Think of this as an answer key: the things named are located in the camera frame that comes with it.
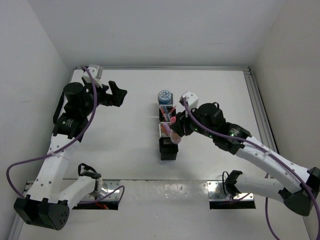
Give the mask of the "blue patterned round container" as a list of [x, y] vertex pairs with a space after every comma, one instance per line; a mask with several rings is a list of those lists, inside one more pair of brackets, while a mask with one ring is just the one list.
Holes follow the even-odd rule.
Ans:
[[161, 98], [170, 98], [170, 97], [173, 97], [173, 94], [169, 91], [169, 90], [161, 90], [159, 93], [158, 93], [158, 97], [161, 97]]

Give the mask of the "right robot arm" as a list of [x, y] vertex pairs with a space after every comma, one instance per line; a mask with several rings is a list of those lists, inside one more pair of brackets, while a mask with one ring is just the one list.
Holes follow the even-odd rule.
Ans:
[[180, 137], [192, 133], [210, 138], [221, 150], [247, 160], [270, 174], [269, 179], [252, 179], [233, 170], [224, 180], [226, 191], [233, 197], [242, 191], [283, 203], [292, 212], [307, 217], [319, 210], [316, 198], [320, 192], [320, 169], [299, 166], [263, 145], [245, 128], [227, 122], [218, 103], [190, 107], [186, 98], [179, 101], [185, 108], [176, 114], [170, 128]]

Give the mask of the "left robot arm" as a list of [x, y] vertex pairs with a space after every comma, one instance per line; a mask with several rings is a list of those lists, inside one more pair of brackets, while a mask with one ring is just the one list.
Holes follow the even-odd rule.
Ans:
[[70, 211], [84, 204], [86, 196], [101, 201], [102, 176], [84, 163], [78, 166], [78, 179], [74, 183], [65, 190], [61, 190], [61, 184], [72, 155], [92, 121], [88, 117], [94, 108], [120, 107], [127, 93], [114, 81], [102, 86], [72, 82], [63, 88], [53, 116], [48, 156], [25, 196], [18, 197], [13, 206], [26, 224], [59, 231], [66, 225]]

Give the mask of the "white slotted container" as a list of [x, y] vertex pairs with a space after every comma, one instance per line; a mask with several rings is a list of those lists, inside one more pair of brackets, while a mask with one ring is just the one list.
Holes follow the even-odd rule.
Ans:
[[159, 132], [161, 138], [169, 138], [172, 135], [173, 131], [170, 126], [171, 122], [161, 122], [159, 124]]

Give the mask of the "black slotted container far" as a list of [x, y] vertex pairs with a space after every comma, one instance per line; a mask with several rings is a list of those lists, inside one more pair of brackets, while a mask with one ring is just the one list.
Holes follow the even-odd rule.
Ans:
[[[172, 107], [176, 107], [176, 106], [169, 106], [169, 105], [163, 105], [163, 106], [166, 106], [167, 108], [169, 108], [169, 109], [171, 109]], [[160, 105], [159, 105], [159, 120], [161, 121], [161, 122], [170, 122], [170, 121], [165, 121], [165, 119], [164, 119], [164, 116], [163, 116], [163, 114], [162, 114], [162, 112], [161, 112], [161, 109], [160, 109]]]

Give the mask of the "black slotted container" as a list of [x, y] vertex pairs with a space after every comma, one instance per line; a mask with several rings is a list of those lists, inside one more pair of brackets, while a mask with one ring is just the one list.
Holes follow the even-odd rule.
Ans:
[[174, 144], [169, 137], [161, 137], [159, 140], [159, 152], [161, 161], [175, 161], [179, 152], [179, 147]]
[[[171, 109], [172, 107], [176, 107], [176, 106], [169, 106], [169, 105], [163, 105], [163, 106], [166, 106], [167, 108], [169, 108], [169, 109]], [[165, 121], [165, 119], [164, 119], [164, 116], [163, 116], [163, 114], [162, 114], [162, 112], [161, 112], [161, 109], [160, 109], [160, 105], [159, 105], [159, 120], [161, 121], [161, 122], [170, 122], [170, 121]]]

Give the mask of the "white container under blue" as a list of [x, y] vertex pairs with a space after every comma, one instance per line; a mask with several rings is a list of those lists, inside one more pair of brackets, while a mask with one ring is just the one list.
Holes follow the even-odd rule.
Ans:
[[173, 98], [163, 98], [158, 97], [158, 105], [165, 105], [165, 106], [172, 106], [173, 105]]

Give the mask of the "black slotted container near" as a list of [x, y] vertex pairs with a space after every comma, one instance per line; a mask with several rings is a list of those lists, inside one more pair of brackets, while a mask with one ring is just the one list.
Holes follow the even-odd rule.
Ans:
[[161, 137], [159, 140], [159, 152], [161, 161], [175, 161], [179, 152], [179, 147], [174, 144], [169, 137]]

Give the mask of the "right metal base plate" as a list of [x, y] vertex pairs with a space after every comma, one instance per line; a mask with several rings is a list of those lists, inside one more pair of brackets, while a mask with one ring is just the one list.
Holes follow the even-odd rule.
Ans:
[[210, 202], [240, 202], [240, 201], [253, 201], [254, 195], [252, 193], [237, 193], [232, 196], [223, 187], [222, 180], [208, 180], [207, 181], [208, 199]]

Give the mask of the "metal base plate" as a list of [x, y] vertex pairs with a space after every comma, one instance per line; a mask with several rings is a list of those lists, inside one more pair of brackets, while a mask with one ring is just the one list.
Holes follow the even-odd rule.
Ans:
[[240, 201], [253, 201], [254, 195], [252, 193], [237, 193], [232, 196], [223, 187], [222, 180], [208, 180], [207, 181], [208, 199], [210, 202], [240, 202]]
[[121, 181], [119, 179], [103, 179], [97, 191], [87, 194], [81, 202], [92, 202], [105, 196], [108, 197], [102, 199], [102, 202], [118, 202], [123, 191], [121, 188], [116, 190], [120, 186]]

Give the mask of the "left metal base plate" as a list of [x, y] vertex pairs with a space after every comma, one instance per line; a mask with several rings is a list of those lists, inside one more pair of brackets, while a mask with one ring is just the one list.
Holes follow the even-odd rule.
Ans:
[[119, 179], [103, 179], [97, 191], [87, 194], [81, 202], [92, 202], [105, 196], [108, 197], [102, 199], [102, 202], [118, 202], [123, 191], [121, 188], [116, 190], [120, 186], [121, 181]]

